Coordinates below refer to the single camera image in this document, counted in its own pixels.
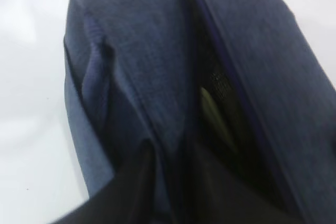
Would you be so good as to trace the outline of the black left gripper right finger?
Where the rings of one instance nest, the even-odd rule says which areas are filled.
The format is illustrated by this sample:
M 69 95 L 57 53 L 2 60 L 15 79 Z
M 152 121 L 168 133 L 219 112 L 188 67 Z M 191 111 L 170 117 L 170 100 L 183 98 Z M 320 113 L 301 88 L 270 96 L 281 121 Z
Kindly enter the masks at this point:
M 200 142 L 187 147 L 184 191 L 194 223 L 301 223 L 268 203 Z

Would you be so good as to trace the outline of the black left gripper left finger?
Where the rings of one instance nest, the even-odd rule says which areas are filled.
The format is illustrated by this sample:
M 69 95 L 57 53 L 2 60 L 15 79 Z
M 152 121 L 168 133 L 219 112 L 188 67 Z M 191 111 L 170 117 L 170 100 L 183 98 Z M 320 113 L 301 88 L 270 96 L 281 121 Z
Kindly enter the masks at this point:
M 150 223 L 155 171 L 154 147 L 140 145 L 106 187 L 55 223 Z

